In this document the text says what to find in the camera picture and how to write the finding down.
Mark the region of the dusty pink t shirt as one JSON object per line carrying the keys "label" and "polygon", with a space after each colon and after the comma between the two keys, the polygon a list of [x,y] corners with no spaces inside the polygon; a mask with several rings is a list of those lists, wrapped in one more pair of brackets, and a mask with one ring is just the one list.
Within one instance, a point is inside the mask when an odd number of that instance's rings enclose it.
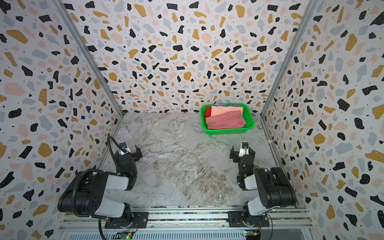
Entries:
{"label": "dusty pink t shirt", "polygon": [[227,112],[206,118],[209,130],[239,129],[246,125],[241,111]]}

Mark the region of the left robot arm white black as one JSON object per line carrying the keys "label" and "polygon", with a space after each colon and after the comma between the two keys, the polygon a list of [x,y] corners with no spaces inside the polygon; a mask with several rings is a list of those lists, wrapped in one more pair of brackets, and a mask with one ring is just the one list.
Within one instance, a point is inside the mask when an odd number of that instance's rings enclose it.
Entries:
{"label": "left robot arm white black", "polygon": [[105,191],[131,191],[134,188],[138,175],[136,162],[143,157],[141,149],[138,146],[135,149],[134,153],[117,151],[114,154],[118,173],[98,169],[79,172],[60,197],[59,212],[106,220],[108,228],[137,228],[139,221],[128,203],[105,197]]}

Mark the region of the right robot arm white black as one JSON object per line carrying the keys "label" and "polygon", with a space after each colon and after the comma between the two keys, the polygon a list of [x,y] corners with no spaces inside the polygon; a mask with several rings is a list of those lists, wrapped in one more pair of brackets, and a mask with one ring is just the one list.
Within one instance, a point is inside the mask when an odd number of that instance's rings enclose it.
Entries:
{"label": "right robot arm white black", "polygon": [[231,148],[230,159],[238,164],[237,183],[243,191],[257,191],[258,196],[245,202],[241,211],[228,212],[228,222],[235,227],[268,227],[267,213],[274,209],[294,206],[295,191],[280,167],[260,168],[254,164],[256,152],[247,142],[239,151]]}

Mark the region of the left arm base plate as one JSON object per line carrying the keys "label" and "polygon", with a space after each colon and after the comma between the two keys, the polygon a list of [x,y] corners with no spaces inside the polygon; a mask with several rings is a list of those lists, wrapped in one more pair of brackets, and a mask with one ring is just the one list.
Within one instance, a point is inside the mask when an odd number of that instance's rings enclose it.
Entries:
{"label": "left arm base plate", "polygon": [[133,212],[126,217],[108,219],[104,225],[105,229],[131,230],[145,229],[148,223],[148,212]]}

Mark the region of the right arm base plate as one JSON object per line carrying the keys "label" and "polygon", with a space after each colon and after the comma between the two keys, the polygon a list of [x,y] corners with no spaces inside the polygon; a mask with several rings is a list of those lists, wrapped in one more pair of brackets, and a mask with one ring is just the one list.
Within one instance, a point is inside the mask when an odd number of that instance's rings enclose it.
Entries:
{"label": "right arm base plate", "polygon": [[242,211],[229,211],[227,222],[229,223],[230,228],[263,228],[270,226],[267,216],[252,216],[243,213]]}

